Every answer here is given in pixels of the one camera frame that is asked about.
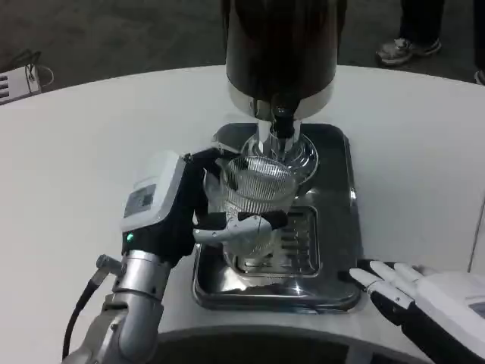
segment floor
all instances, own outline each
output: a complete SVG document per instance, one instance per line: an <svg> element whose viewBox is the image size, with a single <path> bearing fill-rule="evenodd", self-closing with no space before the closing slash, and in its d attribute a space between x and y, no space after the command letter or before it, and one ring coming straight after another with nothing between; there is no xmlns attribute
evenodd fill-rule
<svg viewBox="0 0 485 364"><path fill-rule="evenodd" d="M46 90L224 63L219 0L0 0L0 9L0 64L42 51L55 72ZM340 64L376 67L374 51L396 35L399 16L398 0L350 0ZM443 50L403 69L473 81L471 18L471 0L448 0Z"/></svg>

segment power strip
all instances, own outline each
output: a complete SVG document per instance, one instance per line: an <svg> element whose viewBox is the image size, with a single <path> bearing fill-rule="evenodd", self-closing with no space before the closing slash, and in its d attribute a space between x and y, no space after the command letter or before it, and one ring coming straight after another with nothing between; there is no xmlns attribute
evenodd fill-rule
<svg viewBox="0 0 485 364"><path fill-rule="evenodd" d="M25 67L0 74L0 105L25 99L41 92L36 66L32 69L32 76L30 76L29 69Z"/></svg>

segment round table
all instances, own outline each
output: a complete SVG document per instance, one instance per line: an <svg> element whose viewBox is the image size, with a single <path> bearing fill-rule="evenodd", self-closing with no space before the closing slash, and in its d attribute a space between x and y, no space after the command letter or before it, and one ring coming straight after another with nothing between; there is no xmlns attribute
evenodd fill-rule
<svg viewBox="0 0 485 364"><path fill-rule="evenodd" d="M468 83L338 67L330 104L305 122L336 125L350 140L366 256L467 268L485 189L483 100L485 89ZM88 83L0 108L5 362L60 361L97 256L120 256L123 204L145 160L200 149L245 118L223 66ZM168 282L161 339L257 325L426 360L365 301L346 315L203 309L191 297L192 265L183 259ZM72 348L110 289L104 283L80 316Z"/></svg>

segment person's leg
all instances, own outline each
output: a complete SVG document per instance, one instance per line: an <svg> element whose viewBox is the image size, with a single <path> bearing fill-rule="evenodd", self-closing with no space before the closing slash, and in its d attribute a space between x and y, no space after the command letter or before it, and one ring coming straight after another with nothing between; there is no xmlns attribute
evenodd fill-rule
<svg viewBox="0 0 485 364"><path fill-rule="evenodd" d="M475 80L485 85L485 1L474 0Z"/></svg>
<svg viewBox="0 0 485 364"><path fill-rule="evenodd" d="M440 28L445 0L401 0L402 18L399 39L377 51L377 61L399 66L412 57L424 57L441 49Z"/></svg>
<svg viewBox="0 0 485 364"><path fill-rule="evenodd" d="M445 0L401 0L400 38L420 45L433 44L440 37Z"/></svg>

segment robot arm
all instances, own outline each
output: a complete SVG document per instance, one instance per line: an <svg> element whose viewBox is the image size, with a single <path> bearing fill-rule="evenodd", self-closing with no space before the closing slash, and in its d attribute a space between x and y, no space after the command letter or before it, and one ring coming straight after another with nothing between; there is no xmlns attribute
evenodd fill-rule
<svg viewBox="0 0 485 364"><path fill-rule="evenodd" d="M343 278L436 364L485 363L485 277L361 260Z"/></svg>
<svg viewBox="0 0 485 364"><path fill-rule="evenodd" d="M192 253L197 241L215 245L227 239L251 239L287 224L283 212L241 213L235 221L228 221L225 213L208 214L205 170L217 174L214 161L221 157L224 154L213 148L184 157L164 152L150 161L124 210L123 260L98 259L98 271L67 326L63 364L148 362L158 343L161 300L170 271ZM197 225L192 222L194 214ZM69 353L76 318L108 274L116 276L113 292L106 296L80 348Z"/></svg>

